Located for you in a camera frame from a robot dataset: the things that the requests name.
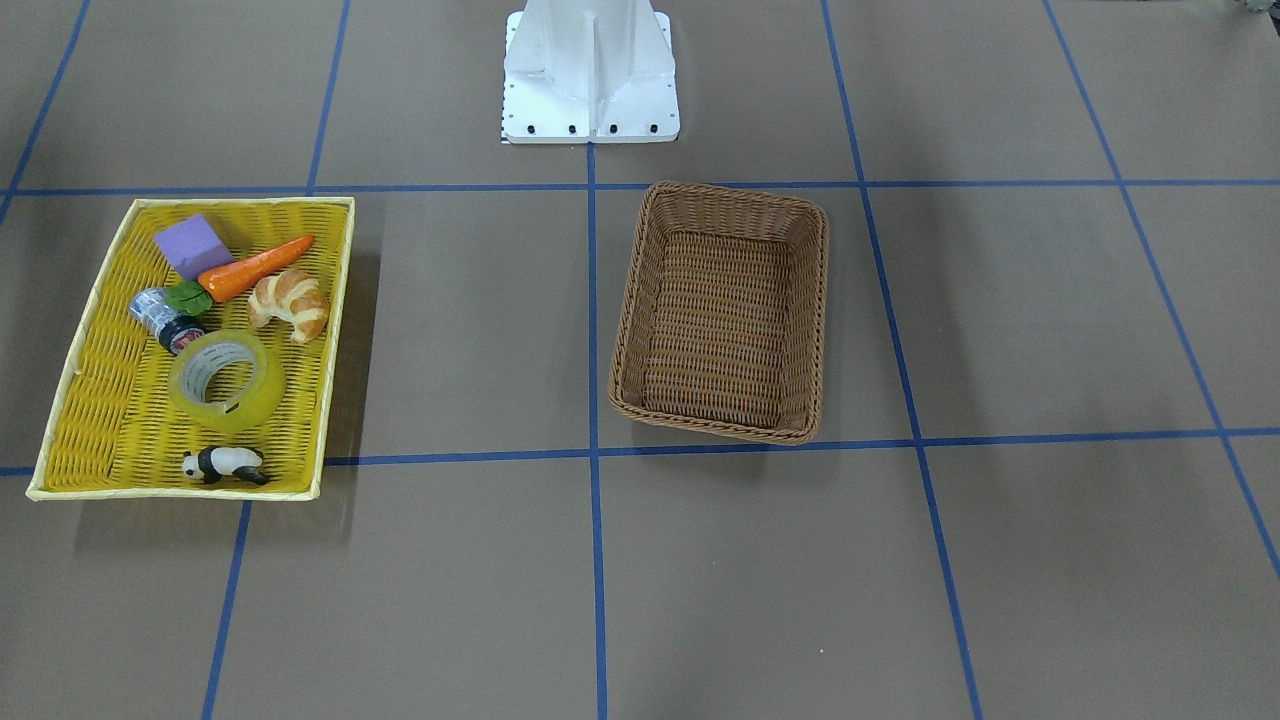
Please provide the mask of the yellow tape roll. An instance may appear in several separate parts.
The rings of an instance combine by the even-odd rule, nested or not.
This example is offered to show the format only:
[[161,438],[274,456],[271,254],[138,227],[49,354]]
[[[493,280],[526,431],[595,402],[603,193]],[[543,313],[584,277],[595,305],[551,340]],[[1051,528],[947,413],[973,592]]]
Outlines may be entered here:
[[[215,375],[237,364],[248,368],[244,383],[224,400],[209,400]],[[265,423],[275,413],[285,393],[285,373],[255,334],[215,331],[178,354],[166,387],[170,402],[184,415],[219,433],[236,434]]]

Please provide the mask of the brown wicker basket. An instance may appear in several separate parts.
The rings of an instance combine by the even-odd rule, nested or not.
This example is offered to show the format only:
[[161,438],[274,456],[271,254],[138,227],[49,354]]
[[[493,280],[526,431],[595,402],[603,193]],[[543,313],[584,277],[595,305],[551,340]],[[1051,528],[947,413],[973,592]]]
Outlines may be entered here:
[[608,398],[654,427],[799,446],[824,402],[829,219],[753,190],[644,193]]

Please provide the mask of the yellow woven basket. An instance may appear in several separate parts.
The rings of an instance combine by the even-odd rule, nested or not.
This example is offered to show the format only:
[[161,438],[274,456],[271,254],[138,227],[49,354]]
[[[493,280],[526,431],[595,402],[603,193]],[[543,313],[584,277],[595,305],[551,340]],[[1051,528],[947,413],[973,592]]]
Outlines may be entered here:
[[[175,356],[129,314],[141,290],[178,281],[154,236],[204,214],[230,252],[248,258],[305,234],[314,246],[300,268],[330,300],[323,333],[289,341],[274,319],[255,329],[244,297],[216,304],[201,322],[211,331],[255,334],[282,363],[285,393],[262,424],[236,434],[200,425],[173,406],[166,387]],[[67,352],[27,495],[42,500],[246,498],[303,502],[321,489],[346,286],[355,237],[352,197],[137,199],[95,278]],[[207,446],[252,448],[271,478],[233,477],[212,484],[187,478],[183,454]]]

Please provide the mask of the toy croissant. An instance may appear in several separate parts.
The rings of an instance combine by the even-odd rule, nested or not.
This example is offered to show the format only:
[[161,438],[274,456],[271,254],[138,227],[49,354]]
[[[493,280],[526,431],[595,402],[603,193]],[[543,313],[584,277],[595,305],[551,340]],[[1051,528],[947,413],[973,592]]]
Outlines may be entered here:
[[247,318],[255,329],[273,319],[289,324],[289,341],[302,346],[323,333],[330,307],[316,278],[300,269],[288,269],[256,283],[247,300]]

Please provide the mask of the orange toy carrot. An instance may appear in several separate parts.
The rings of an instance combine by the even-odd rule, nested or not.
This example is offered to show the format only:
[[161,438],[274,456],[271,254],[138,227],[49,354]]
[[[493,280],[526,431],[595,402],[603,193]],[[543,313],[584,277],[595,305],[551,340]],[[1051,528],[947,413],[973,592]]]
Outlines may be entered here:
[[314,242],[314,234],[301,236],[253,256],[207,269],[196,277],[196,282],[215,304],[230,301],[300,260]]

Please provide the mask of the toy panda figure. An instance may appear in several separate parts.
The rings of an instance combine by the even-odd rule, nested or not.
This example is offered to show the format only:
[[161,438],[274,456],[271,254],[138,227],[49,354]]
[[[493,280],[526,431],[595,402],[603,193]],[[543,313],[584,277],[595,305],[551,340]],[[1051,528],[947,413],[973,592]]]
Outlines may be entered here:
[[268,484],[271,478],[262,469],[264,457],[252,448],[207,446],[197,452],[183,454],[183,474],[202,484],[212,484],[227,477],[256,486]]

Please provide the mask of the purple foam cube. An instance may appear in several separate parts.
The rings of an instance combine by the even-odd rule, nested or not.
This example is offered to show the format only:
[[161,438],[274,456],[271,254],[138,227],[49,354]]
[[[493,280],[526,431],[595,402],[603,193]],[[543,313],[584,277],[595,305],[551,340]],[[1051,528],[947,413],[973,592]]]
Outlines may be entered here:
[[183,281],[196,281],[202,273],[236,260],[204,214],[159,231],[154,243]]

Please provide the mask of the small black labelled jar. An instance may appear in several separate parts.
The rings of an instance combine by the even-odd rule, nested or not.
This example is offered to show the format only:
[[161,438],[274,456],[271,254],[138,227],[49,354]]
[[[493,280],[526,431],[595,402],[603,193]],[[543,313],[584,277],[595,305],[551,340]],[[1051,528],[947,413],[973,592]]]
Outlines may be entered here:
[[173,356],[209,333],[196,316],[173,307],[161,287],[141,290],[128,311]]

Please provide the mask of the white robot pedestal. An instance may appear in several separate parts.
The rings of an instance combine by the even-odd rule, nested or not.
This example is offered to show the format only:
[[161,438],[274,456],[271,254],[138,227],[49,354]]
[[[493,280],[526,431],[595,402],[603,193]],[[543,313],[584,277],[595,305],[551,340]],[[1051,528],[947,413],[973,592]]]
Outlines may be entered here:
[[671,19],[649,1],[529,1],[506,18],[500,137],[668,143],[681,133]]

